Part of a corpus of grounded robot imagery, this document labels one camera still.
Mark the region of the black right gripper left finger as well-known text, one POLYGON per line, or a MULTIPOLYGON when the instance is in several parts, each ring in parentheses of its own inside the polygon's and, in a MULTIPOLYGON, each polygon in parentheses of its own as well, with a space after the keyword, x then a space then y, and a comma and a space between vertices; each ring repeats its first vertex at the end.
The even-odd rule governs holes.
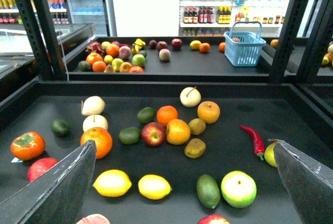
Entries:
POLYGON ((96 151, 89 140, 1 202, 1 223, 75 223, 92 182, 96 151))

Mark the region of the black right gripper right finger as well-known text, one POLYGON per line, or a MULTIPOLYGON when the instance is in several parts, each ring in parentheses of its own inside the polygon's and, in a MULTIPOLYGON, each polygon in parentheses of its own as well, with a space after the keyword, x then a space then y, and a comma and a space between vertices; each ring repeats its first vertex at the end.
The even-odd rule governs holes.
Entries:
POLYGON ((284 140, 273 148, 281 181, 302 223, 332 223, 332 169, 284 140))

